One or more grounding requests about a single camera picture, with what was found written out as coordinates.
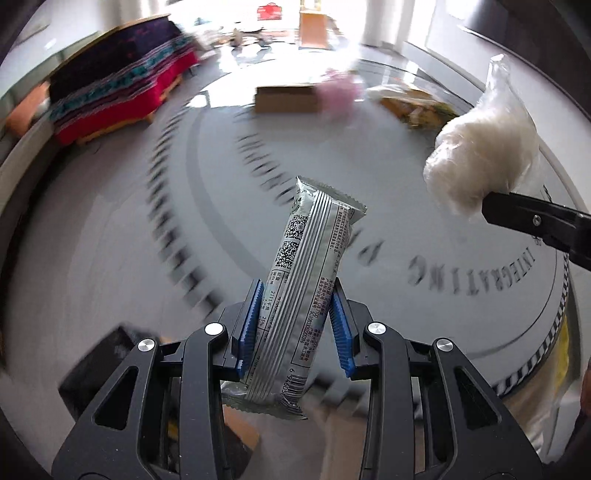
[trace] silver screw head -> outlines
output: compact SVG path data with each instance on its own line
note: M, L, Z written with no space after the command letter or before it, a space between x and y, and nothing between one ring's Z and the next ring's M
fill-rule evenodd
M386 331L386 326L383 323L373 322L368 325L368 330L374 335L382 335Z
M211 336L219 335L222 332L223 332L223 325L218 322L210 323L209 325L206 325L206 327L205 327L205 333L207 333L208 335L211 335Z
M145 338L140 343L138 343L138 350L140 352L149 352L154 346L156 342L154 342L151 338Z
M450 352L453 349L452 341L447 338L440 338L435 345L444 352Z

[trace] snack bar wrapper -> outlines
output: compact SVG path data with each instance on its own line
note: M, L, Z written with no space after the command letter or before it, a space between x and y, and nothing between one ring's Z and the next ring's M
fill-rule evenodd
M244 411L303 418L298 400L324 328L339 262L363 204L297 177L297 191L265 283L255 351L240 382L224 382L224 403Z

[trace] barcode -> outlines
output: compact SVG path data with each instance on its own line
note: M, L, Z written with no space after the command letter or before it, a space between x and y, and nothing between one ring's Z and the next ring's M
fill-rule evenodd
M304 393L306 386L306 378L299 375L290 375L284 384L281 391L281 404L284 408L294 415L303 415L300 406L297 404L298 400Z
M285 229L285 237L301 240L301 237L304 234L304 228L306 228L307 221L308 217L306 215L294 215L287 224L287 228Z
M287 387L287 389L284 388L281 392L284 398L290 402L297 403L302 393L304 392L304 387L306 386L306 378L301 377L299 375L290 375L289 377L287 377L285 386Z
M277 252L277 258L275 259L275 267L280 268L291 268L296 257L296 252L299 244L296 242L283 242Z

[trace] blue gripper pad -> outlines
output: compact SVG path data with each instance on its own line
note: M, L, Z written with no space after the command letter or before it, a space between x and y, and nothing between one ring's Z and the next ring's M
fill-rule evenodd
M236 372L242 378L251 367L252 354L255 349L256 324L258 323L258 314L261 309L262 293L265 285L259 280L256 290L252 296L251 305L246 313L246 320L242 327L240 340L238 342L238 362L236 363Z
M339 354L340 366L345 370L347 377L350 378L355 371L355 363L353 362L353 336L347 323L345 311L336 292L332 294L329 315L335 336L336 350Z

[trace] red object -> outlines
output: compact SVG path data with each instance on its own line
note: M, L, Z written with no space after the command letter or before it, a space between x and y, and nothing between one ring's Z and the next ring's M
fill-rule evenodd
M69 145L78 138L103 130L111 125L125 120L144 118L162 105L160 96L172 84L174 79L196 63L197 56L195 52L187 52L172 62L167 70L158 75L151 88L127 102L116 103L92 115L76 119L56 132L57 139L63 145Z
M256 9L259 20L281 20L282 8L271 2Z

